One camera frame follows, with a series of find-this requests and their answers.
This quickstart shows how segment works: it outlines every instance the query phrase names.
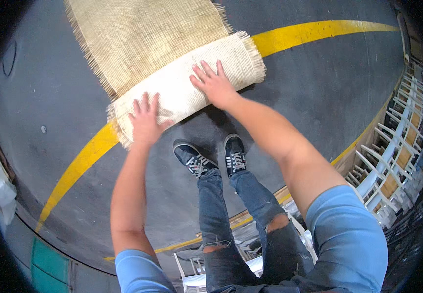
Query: hand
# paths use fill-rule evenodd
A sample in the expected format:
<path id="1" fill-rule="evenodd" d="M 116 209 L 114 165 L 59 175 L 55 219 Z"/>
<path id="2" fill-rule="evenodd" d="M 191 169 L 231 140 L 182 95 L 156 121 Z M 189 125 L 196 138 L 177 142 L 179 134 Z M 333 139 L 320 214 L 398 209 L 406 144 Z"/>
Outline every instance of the hand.
<path id="1" fill-rule="evenodd" d="M 197 65 L 192 66 L 192 69 L 201 81 L 195 75 L 191 75 L 190 82 L 203 91 L 216 108 L 226 110 L 227 106 L 234 101 L 233 98 L 239 97 L 239 94 L 236 93 L 236 89 L 226 77 L 221 61 L 216 61 L 218 75 L 213 72 L 207 62 L 201 61 L 200 63 L 204 72 Z"/>
<path id="2" fill-rule="evenodd" d="M 173 120 L 167 120 L 158 125 L 156 116 L 158 115 L 158 97 L 159 93 L 153 96 L 151 105 L 148 103 L 148 93 L 143 93 L 142 105 L 138 104 L 137 100 L 133 101 L 133 108 L 135 109 L 135 117 L 132 113 L 128 114 L 133 125 L 134 145 L 141 145 L 150 148 L 161 133 L 174 124 Z"/>

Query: black sneaker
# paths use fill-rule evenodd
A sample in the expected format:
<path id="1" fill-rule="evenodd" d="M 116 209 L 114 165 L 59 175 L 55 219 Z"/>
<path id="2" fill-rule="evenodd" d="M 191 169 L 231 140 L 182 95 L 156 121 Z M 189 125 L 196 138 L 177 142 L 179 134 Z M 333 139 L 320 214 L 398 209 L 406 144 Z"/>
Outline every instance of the black sneaker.
<path id="1" fill-rule="evenodd" d="M 226 171 L 229 178 L 246 169 L 244 144 L 236 133 L 230 134 L 225 138 L 225 157 Z"/>
<path id="2" fill-rule="evenodd" d="M 180 163 L 197 178 L 200 178 L 210 169 L 218 169 L 215 162 L 205 158 L 191 143 L 179 141 L 173 145 L 173 150 Z"/>

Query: finger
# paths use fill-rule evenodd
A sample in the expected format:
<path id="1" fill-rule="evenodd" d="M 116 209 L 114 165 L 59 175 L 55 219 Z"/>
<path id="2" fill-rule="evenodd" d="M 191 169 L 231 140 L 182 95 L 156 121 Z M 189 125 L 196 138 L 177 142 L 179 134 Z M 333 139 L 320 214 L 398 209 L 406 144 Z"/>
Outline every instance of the finger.
<path id="1" fill-rule="evenodd" d="M 205 84 L 201 82 L 200 80 L 198 80 L 198 78 L 196 78 L 195 75 L 192 74 L 191 76 L 189 76 L 189 79 L 193 86 L 195 86 L 199 90 L 203 90 L 203 86 Z"/>
<path id="2" fill-rule="evenodd" d="M 207 75 L 209 77 L 216 76 L 216 74 L 214 73 L 213 69 L 208 65 L 207 62 L 205 62 L 205 61 L 202 60 L 200 63 L 202 64 L 202 67 L 205 70 L 205 73 L 207 73 Z"/>
<path id="3" fill-rule="evenodd" d="M 132 113 L 128 113 L 128 117 L 130 118 L 130 122 L 132 122 L 132 124 L 133 124 L 134 121 L 135 121 L 135 117 L 133 117 L 133 114 Z"/>
<path id="4" fill-rule="evenodd" d="M 138 105 L 138 100 L 133 100 L 133 110 L 135 110 L 135 116 L 137 117 L 142 113 L 140 105 Z"/>
<path id="5" fill-rule="evenodd" d="M 200 78 L 204 83 L 209 77 L 205 74 L 197 65 L 192 65 L 192 70 L 197 74 L 198 78 Z"/>
<path id="6" fill-rule="evenodd" d="M 148 103 L 148 92 L 143 93 L 142 97 L 142 111 L 148 113 L 150 111 L 150 104 Z"/>
<path id="7" fill-rule="evenodd" d="M 216 61 L 216 73 L 218 73 L 218 76 L 226 76 L 225 70 L 223 70 L 223 64 L 221 64 L 220 60 Z"/>
<path id="8" fill-rule="evenodd" d="M 159 93 L 157 92 L 153 96 L 153 101 L 151 101 L 150 105 L 150 112 L 153 113 L 155 116 L 158 115 L 158 103 L 159 103 Z"/>
<path id="9" fill-rule="evenodd" d="M 174 121 L 173 120 L 166 120 L 163 123 L 160 124 L 159 128 L 161 129 L 161 131 L 165 131 L 166 129 L 168 129 L 170 126 L 173 126 Z"/>

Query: knee hole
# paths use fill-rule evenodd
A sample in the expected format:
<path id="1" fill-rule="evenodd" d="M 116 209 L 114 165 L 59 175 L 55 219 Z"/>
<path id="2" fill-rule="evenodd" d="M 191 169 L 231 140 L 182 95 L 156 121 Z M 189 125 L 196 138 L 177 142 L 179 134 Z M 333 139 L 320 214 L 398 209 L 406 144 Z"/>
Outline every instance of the knee hole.
<path id="1" fill-rule="evenodd" d="M 288 225 L 289 219 L 286 214 L 279 214 L 276 215 L 273 220 L 270 222 L 269 225 L 267 225 L 267 228 L 265 228 L 265 231 L 267 233 L 270 233 L 272 231 L 275 231 L 277 229 L 281 229 Z"/>
<path id="2" fill-rule="evenodd" d="M 217 250 L 223 249 L 225 247 L 227 247 L 227 245 L 223 245 L 223 244 L 205 246 L 203 248 L 203 253 L 210 253 L 210 252 L 213 252 L 213 251 L 217 251 Z"/>

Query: rolled cane webbing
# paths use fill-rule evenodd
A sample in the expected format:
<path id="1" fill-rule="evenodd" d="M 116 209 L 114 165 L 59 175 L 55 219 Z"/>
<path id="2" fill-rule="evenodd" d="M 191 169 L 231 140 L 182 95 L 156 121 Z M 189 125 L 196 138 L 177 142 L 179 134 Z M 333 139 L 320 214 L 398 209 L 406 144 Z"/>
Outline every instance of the rolled cane webbing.
<path id="1" fill-rule="evenodd" d="M 140 103 L 145 91 L 150 99 L 154 93 L 160 93 L 158 123 L 168 119 L 177 123 L 207 106 L 208 100 L 190 83 L 189 76 L 194 74 L 192 65 L 200 65 L 201 60 L 216 72 L 218 59 L 237 91 L 264 80 L 262 57 L 244 31 L 197 48 L 151 74 L 107 107 L 107 120 L 114 126 L 122 146 L 129 149 L 134 141 L 128 113 L 135 115 L 133 101 L 137 99 Z"/>
<path id="2" fill-rule="evenodd" d="M 210 0 L 64 0 L 75 38 L 111 100 L 191 50 L 232 33 Z"/>

